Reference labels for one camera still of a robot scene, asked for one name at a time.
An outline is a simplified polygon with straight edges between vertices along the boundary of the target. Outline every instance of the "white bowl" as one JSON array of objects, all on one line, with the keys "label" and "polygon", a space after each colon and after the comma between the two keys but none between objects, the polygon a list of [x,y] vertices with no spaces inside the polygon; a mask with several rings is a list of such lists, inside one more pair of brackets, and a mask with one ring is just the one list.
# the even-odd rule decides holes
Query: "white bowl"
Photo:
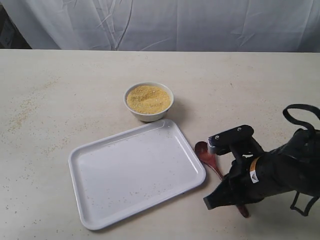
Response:
[{"label": "white bowl", "polygon": [[[134,110],[132,110],[128,104],[127,104],[127,97],[128,94],[135,89],[136,87],[139,86],[153,86],[153,87],[159,87],[161,89],[163,89],[170,97],[170,105],[163,111],[155,113],[155,114],[143,114],[143,113],[139,113],[136,112]],[[157,82],[141,82],[138,84],[135,84],[133,86],[131,86],[124,94],[124,104],[126,105],[126,107],[130,110],[130,112],[140,121],[143,122],[153,122],[153,121],[157,121],[159,119],[162,119],[167,111],[169,110],[169,108],[171,108],[172,104],[174,103],[174,94],[172,93],[172,91],[165,85],[161,84],[161,83],[157,83]]]}]

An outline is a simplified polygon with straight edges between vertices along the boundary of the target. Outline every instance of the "white table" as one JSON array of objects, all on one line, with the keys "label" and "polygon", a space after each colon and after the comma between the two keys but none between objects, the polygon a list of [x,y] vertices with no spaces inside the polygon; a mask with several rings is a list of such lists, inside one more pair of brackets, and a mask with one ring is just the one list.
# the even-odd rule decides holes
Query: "white table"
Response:
[{"label": "white table", "polygon": [[[251,125],[265,150],[297,129],[282,110],[320,103],[320,54],[0,50],[0,239],[319,239],[320,202],[309,217],[289,209],[294,193],[207,210],[219,184],[207,168],[198,189],[91,232],[79,219],[68,156],[79,145],[142,125],[123,104],[137,82],[170,87],[174,120],[189,143]],[[297,117],[319,122],[299,111]],[[232,156],[220,158],[224,173]]]}]

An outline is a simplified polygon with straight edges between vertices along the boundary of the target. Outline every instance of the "spoon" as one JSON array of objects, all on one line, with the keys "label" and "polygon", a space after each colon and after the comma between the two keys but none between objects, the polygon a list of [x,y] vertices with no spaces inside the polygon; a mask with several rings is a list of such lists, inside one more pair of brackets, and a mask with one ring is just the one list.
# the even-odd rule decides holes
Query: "spoon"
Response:
[{"label": "spoon", "polygon": [[[208,165],[219,176],[220,180],[222,181],[224,179],[224,176],[218,168],[216,155],[210,154],[208,152],[208,144],[205,141],[199,141],[195,145],[194,151],[199,160],[202,163]],[[239,212],[242,214],[243,217],[249,218],[249,212],[245,205],[237,204],[236,207],[238,208]]]}]

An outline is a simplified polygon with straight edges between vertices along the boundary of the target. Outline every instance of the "white cloth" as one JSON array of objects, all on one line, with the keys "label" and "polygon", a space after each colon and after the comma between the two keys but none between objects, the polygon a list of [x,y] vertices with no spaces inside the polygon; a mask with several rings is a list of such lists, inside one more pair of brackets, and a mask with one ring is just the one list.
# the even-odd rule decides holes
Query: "white cloth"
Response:
[{"label": "white cloth", "polygon": [[0,0],[33,49],[320,52],[319,0]]}]

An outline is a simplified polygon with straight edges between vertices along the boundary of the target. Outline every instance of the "white tray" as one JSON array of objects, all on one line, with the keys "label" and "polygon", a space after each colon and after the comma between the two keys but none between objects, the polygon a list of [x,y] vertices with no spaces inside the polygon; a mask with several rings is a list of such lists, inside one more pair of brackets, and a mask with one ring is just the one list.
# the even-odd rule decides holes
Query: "white tray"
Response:
[{"label": "white tray", "polygon": [[206,171],[178,126],[163,119],[72,151],[82,224],[102,229],[200,185]]}]

